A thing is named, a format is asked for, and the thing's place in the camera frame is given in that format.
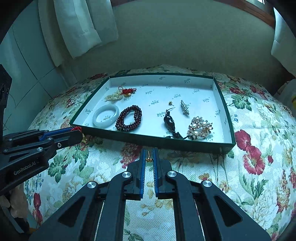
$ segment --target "tiled wall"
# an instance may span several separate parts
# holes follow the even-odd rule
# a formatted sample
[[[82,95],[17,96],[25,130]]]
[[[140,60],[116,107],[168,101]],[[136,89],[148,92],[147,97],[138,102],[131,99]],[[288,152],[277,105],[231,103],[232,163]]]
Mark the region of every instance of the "tiled wall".
[[[18,16],[9,30],[9,36],[10,46],[7,42],[0,45],[0,63],[8,71],[9,60],[4,52],[10,47],[17,63],[17,69],[13,71],[20,74],[12,80],[4,112],[3,135],[27,130],[49,99],[67,88],[48,53],[37,0]]]

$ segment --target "triangular cutout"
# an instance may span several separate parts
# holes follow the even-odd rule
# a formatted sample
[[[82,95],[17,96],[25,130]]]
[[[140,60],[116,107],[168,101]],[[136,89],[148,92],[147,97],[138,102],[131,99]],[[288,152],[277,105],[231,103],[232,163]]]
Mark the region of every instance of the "triangular cutout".
[[[58,222],[68,227],[73,227],[76,223],[76,219],[83,205],[85,197],[79,198],[68,210],[66,210],[62,216],[58,219]]]
[[[226,227],[239,223],[242,218],[219,196],[214,196]]]

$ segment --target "shallow tray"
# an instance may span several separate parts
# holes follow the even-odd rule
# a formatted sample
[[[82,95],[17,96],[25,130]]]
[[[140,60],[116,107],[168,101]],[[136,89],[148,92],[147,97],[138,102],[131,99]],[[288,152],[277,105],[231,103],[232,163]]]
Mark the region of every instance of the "shallow tray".
[[[105,97],[114,93],[119,86],[136,88],[130,97],[118,101],[105,101]],[[188,105],[189,115],[184,115],[180,107],[181,100]],[[142,120],[138,128],[131,132],[120,132],[115,123],[106,129],[99,129],[92,123],[94,112],[103,105],[115,104],[119,111],[138,105],[142,110]],[[167,109],[173,117],[176,132],[187,135],[193,117],[200,116],[213,123],[212,133],[206,139],[180,140],[168,139],[171,135],[163,121]],[[105,121],[114,112],[102,112],[97,121]],[[133,112],[124,120],[133,122]],[[127,74],[106,79],[79,108],[70,121],[71,125],[82,127],[83,133],[137,145],[153,146],[181,151],[226,154],[235,145],[234,132],[229,112],[220,88],[213,77],[192,74]]]

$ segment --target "beige wall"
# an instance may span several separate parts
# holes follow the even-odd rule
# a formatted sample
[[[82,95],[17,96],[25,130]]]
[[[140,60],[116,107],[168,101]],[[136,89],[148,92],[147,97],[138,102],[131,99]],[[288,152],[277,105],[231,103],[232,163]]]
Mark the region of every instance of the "beige wall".
[[[72,65],[77,80],[100,72],[159,64],[220,72],[272,91],[283,67],[271,56],[274,29],[211,0],[139,0],[113,8],[119,39]]]

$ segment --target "white bangle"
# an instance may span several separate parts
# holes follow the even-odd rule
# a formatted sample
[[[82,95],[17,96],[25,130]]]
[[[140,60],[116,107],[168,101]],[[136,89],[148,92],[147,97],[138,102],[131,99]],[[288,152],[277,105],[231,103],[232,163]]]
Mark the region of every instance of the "white bangle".
[[[106,121],[97,122],[96,119],[97,119],[98,115],[106,110],[114,110],[115,111],[114,116]],[[103,129],[103,128],[106,128],[106,127],[112,125],[117,120],[118,116],[119,116],[119,108],[116,105],[114,105],[114,104],[103,105],[102,107],[97,109],[96,112],[94,113],[93,124],[96,127]]]

